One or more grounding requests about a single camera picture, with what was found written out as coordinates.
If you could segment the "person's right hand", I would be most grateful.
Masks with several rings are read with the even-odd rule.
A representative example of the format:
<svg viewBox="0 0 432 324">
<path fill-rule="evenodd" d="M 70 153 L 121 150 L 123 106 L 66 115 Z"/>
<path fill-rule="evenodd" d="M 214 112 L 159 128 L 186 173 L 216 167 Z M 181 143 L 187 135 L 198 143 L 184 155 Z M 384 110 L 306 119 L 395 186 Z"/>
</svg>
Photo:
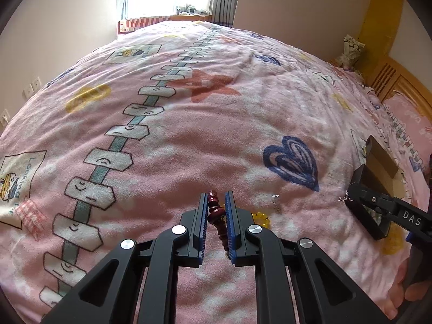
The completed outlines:
<svg viewBox="0 0 432 324">
<path fill-rule="evenodd" d="M 387 299 L 384 302 L 383 312 L 393 320 L 398 314 L 398 309 L 404 300 L 418 301 L 421 300 L 431 286 L 431 280 L 410 285 L 408 288 L 403 288 L 403 280 L 405 280 L 408 270 L 409 259 L 406 258 L 398 267 L 394 282 L 388 291 Z"/>
</svg>

